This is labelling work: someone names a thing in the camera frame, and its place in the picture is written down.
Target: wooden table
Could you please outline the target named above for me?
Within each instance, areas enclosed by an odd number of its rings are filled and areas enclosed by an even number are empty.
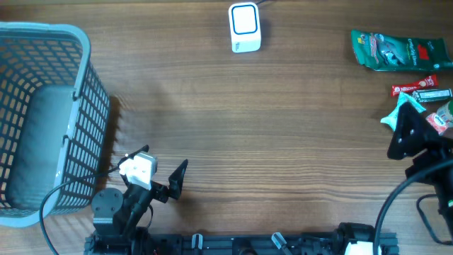
[[[453,2],[275,1],[260,7],[263,44],[231,52],[231,2],[5,6],[4,21],[70,23],[91,39],[91,59],[112,99],[103,168],[149,144],[156,180],[189,159],[183,196],[153,202],[150,232],[271,234],[374,224],[410,160],[386,158],[392,131],[379,123],[392,84],[425,74],[361,67],[351,29],[453,43]],[[453,82],[438,76],[441,86]],[[106,186],[125,189],[118,174]],[[385,231],[402,254],[451,254],[428,236],[411,186],[392,205]],[[423,204],[448,238],[437,201]],[[149,220],[143,217],[141,225]],[[61,254],[80,254],[91,209],[46,219]],[[49,254],[39,228],[0,227],[0,253]]]

